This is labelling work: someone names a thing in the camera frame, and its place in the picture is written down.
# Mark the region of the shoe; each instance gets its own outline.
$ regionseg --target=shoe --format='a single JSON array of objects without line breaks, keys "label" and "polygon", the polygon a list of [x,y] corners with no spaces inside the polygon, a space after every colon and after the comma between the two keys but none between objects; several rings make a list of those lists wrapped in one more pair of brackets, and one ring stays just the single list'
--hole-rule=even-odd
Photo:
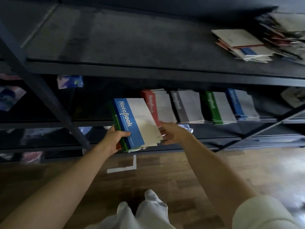
[{"label": "shoe", "polygon": [[145,196],[145,200],[161,201],[158,198],[158,195],[155,192],[153,192],[153,190],[146,190],[144,196]]},{"label": "shoe", "polygon": [[128,203],[123,201],[117,206],[116,214],[118,215],[125,207],[128,207]]}]

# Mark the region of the shelf frame post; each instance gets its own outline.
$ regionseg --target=shelf frame post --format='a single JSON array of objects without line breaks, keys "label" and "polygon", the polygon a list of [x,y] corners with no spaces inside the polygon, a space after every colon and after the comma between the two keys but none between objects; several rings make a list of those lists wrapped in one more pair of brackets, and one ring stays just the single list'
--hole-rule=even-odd
[{"label": "shelf frame post", "polygon": [[25,82],[26,85],[43,101],[56,118],[86,149],[90,143],[78,127],[72,125],[71,118],[57,99],[51,88],[39,74],[33,74],[27,69],[26,55],[22,48],[0,20],[0,54],[11,69]]},{"label": "shelf frame post", "polygon": [[270,128],[273,128],[279,124],[282,124],[285,120],[293,118],[295,116],[297,116],[298,114],[300,114],[302,111],[305,111],[305,104],[290,110],[289,112],[285,113],[284,115],[281,115],[280,117],[277,118],[277,122],[276,123],[265,123],[264,125],[262,125],[261,127],[258,127],[252,131],[250,131],[249,133],[245,134],[243,136],[243,138],[239,141],[232,141],[229,142],[227,144],[225,144],[224,146],[221,146],[216,152],[219,152],[220,150],[226,149],[232,145],[236,145],[237,143],[241,142],[241,141],[245,141],[247,139],[249,139],[250,137],[253,137],[257,134],[260,134]]}]

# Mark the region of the sleeve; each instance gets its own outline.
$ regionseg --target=sleeve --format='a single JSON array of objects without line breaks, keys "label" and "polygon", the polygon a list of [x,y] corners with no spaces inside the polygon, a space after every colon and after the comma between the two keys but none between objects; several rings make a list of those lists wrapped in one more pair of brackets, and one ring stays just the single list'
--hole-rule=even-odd
[{"label": "sleeve", "polygon": [[246,200],[236,210],[232,229],[300,229],[293,216],[270,196]]}]

